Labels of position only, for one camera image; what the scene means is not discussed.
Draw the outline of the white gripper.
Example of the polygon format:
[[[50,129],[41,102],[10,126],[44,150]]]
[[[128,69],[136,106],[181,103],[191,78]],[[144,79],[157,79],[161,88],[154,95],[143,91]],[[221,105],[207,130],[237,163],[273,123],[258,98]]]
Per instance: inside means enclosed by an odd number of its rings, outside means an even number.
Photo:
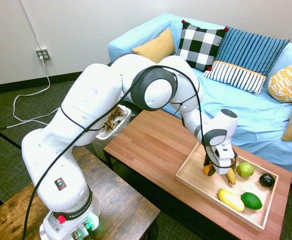
[[[231,168],[231,159],[234,158],[234,151],[230,146],[211,146],[206,147],[206,155],[204,166],[211,166],[208,171],[208,176],[212,176],[215,172],[220,175],[225,175]]]

